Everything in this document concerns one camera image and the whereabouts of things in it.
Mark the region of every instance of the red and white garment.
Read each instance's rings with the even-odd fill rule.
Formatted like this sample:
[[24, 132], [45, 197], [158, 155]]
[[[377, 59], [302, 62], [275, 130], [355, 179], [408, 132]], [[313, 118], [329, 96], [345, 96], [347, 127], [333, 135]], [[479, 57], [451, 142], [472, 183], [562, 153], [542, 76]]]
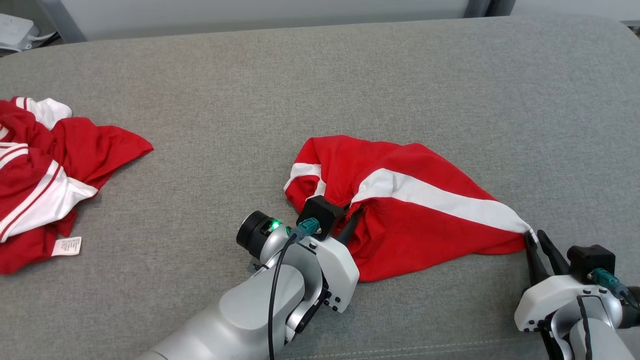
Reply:
[[531, 232], [511, 208], [427, 147], [344, 135], [309, 139], [285, 194], [300, 212], [324, 195], [347, 218], [364, 212], [348, 245], [361, 281], [423, 270], [467, 254], [524, 249]]
[[0, 243], [61, 220], [98, 189], [68, 177], [49, 155], [24, 143], [0, 143]]
[[[81, 185], [93, 189], [89, 197], [117, 168], [153, 150], [148, 141], [134, 133], [116, 126], [96, 126], [87, 118], [70, 116], [68, 106], [51, 99], [36, 102], [14, 97], [11, 101], [0, 101], [0, 141], [24, 143], [37, 149], [60, 165], [72, 186], [86, 193], [89, 191]], [[14, 230], [6, 242], [0, 243], [0, 274], [10, 274], [28, 263], [50, 258], [58, 234], [70, 235], [76, 211], [71, 209], [60, 217], [64, 211], [46, 208], [39, 211], [57, 212], [54, 218], [59, 220], [19, 234]], [[42, 222], [54, 219], [50, 214], [47, 216], [42, 217]]]

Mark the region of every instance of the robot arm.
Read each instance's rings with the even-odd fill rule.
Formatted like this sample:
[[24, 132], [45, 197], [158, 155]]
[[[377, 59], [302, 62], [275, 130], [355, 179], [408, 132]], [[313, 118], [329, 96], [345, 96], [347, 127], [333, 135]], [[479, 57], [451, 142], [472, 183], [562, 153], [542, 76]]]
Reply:
[[[274, 352], [300, 334], [322, 305], [343, 312], [360, 277], [346, 247], [359, 215], [352, 215], [334, 238], [344, 210], [322, 196], [307, 200], [293, 229], [260, 211], [252, 213], [240, 226], [236, 242], [262, 265], [137, 360], [268, 359], [269, 303], [281, 257], [273, 298]], [[319, 226], [306, 234], [301, 229], [310, 218]], [[299, 241], [291, 241], [294, 233]]]
[[[551, 360], [633, 360], [616, 329], [640, 325], [640, 288], [627, 289], [612, 275], [615, 255], [599, 245], [572, 247], [569, 265], [543, 231], [537, 238], [525, 237], [532, 286], [514, 316], [518, 329], [539, 332]], [[542, 265], [538, 245], [555, 275]]]

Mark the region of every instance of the white power adapter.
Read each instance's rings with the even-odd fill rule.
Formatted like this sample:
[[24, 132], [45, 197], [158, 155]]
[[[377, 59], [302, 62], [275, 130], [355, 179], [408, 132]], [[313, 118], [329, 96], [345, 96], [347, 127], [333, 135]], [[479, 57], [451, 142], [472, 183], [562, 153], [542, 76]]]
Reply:
[[0, 13], [0, 50], [29, 50], [39, 33], [33, 21]]

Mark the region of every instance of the white care label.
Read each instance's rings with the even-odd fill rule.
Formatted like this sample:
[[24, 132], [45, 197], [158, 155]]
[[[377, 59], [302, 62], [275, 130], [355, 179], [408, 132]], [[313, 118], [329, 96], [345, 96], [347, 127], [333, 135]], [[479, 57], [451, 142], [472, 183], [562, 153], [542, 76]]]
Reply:
[[57, 239], [56, 244], [53, 245], [53, 252], [51, 253], [51, 256], [78, 255], [80, 253], [80, 244], [82, 244], [81, 236], [68, 239]]

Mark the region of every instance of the gray fabric surface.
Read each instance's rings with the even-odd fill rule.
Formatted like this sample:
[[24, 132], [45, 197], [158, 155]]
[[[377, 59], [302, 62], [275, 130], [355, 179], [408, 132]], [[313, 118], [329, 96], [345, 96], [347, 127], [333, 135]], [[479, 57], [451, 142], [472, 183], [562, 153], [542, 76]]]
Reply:
[[[245, 280], [235, 243], [310, 136], [420, 142], [557, 246], [640, 284], [640, 42], [590, 17], [279, 29], [71, 44], [0, 60], [0, 97], [52, 97], [156, 150], [79, 207], [81, 254], [0, 277], [0, 354], [128, 359]], [[543, 359], [513, 312], [524, 253], [360, 284], [280, 359]], [[640, 358], [640, 331], [621, 331]]]

